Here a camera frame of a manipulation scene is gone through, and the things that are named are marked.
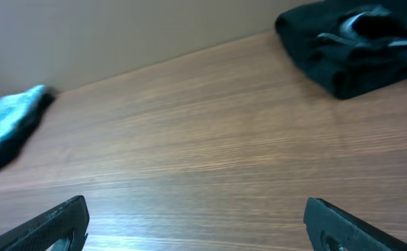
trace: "folded cloth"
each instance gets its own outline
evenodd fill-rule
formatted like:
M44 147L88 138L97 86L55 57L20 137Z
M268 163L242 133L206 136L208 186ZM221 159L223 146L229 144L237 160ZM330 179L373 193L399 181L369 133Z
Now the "folded cloth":
M0 169L19 154L53 100L54 94L43 85L0 98Z
M353 98L407 78L407 11L376 2L303 5L281 14L275 28L308 77L339 99ZM381 3L407 9L407 0Z

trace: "black plastic part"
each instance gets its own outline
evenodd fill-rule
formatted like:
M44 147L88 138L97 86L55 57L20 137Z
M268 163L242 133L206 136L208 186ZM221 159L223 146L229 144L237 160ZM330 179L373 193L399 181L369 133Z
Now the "black plastic part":
M322 199L307 200L304 223L315 251L407 251L407 243Z
M75 196L0 236L0 251L80 251L86 241L89 212Z

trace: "gray wall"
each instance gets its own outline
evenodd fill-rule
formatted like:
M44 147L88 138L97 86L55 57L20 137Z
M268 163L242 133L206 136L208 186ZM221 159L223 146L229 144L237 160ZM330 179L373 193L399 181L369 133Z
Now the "gray wall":
M271 29L310 0L0 0L0 96L66 91Z

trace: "dark fabric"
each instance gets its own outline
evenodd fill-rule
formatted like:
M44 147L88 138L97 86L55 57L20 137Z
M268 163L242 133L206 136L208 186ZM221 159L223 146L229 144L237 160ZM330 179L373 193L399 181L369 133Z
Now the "dark fabric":
M339 35L354 8L377 3L407 23L407 1L327 0L280 15L276 31L289 55L308 77L339 99L353 98L407 78L407 46L388 47L385 39L368 47L320 41L321 33Z
M0 143L0 169L20 154L21 148L39 126L45 110L54 100L55 96L52 93L44 94L36 107L22 118L15 133Z

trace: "beige wall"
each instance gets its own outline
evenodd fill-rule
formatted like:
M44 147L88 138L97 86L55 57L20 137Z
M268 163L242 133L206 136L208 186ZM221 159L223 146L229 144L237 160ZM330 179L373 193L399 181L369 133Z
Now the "beige wall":
M0 0L0 96L62 91L266 29L310 0Z

